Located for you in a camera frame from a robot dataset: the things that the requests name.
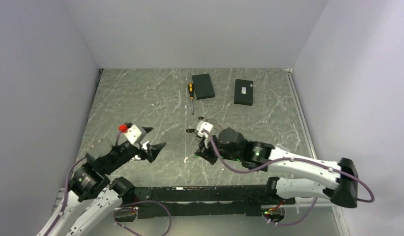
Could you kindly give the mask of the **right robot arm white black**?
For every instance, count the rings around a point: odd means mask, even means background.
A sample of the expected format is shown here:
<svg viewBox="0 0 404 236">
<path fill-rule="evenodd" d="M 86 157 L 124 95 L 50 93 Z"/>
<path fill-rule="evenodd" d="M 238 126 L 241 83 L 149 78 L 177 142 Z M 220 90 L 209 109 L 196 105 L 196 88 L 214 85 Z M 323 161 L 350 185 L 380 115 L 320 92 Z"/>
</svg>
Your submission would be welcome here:
<svg viewBox="0 0 404 236">
<path fill-rule="evenodd" d="M 221 161 L 227 169 L 249 174 L 271 173 L 264 191 L 270 204 L 283 199 L 322 198 L 345 208 L 356 208 L 358 199 L 358 172 L 351 159 L 322 161 L 294 154 L 280 145 L 249 141 L 231 128 L 218 136 L 208 128 L 194 131 L 200 143 L 196 156 L 210 164 Z"/>
</svg>

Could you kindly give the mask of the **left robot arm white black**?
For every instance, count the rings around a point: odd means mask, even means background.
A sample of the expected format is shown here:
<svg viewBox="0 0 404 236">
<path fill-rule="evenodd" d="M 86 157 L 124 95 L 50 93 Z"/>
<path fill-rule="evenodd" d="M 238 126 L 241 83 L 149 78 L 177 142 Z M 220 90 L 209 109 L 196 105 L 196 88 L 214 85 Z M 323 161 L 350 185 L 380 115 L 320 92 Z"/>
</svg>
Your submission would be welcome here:
<svg viewBox="0 0 404 236">
<path fill-rule="evenodd" d="M 88 233 L 106 214 L 120 205 L 127 207 L 136 200 L 136 188 L 126 178 L 109 179 L 109 175 L 130 161 L 152 163 L 162 148 L 160 143 L 142 143 L 151 127 L 130 122 L 122 124 L 117 136 L 126 141 L 96 141 L 80 161 L 80 168 L 70 168 L 63 198 L 40 230 L 40 236 L 81 236 Z"/>
</svg>

